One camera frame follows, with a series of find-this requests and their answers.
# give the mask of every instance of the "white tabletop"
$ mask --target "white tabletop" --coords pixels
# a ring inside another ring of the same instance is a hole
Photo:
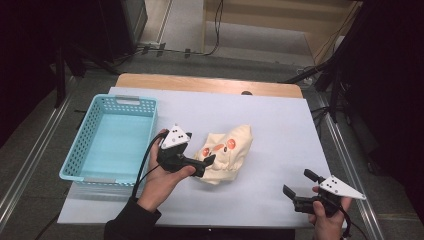
[[[117,87],[109,93],[158,99],[157,131],[177,123],[193,133],[187,157],[202,147],[208,133],[227,133],[241,124],[252,127],[254,140],[237,178],[217,186],[183,180],[159,207],[158,225],[311,227],[282,192],[286,184],[298,196],[315,195],[305,168],[330,175],[306,100]],[[58,222],[105,223],[116,217],[130,193],[130,188],[73,184]]]

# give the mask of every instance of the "hand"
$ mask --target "hand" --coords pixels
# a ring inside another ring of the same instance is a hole
[[[318,192],[318,186],[312,188],[312,191]],[[345,211],[349,209],[351,198],[343,197],[341,205]],[[344,221],[344,215],[341,211],[336,212],[331,218],[325,215],[325,209],[321,202],[314,203],[315,215],[309,215],[309,222],[315,225],[314,240],[339,240]]]
[[[149,170],[158,166],[156,161],[159,151],[159,143],[162,139],[156,140],[150,150]],[[150,212],[155,212],[174,190],[175,186],[184,178],[192,175],[196,169],[192,166],[186,166],[178,172],[169,173],[162,167],[157,167],[147,175],[146,184],[143,192],[137,201],[137,204]]]

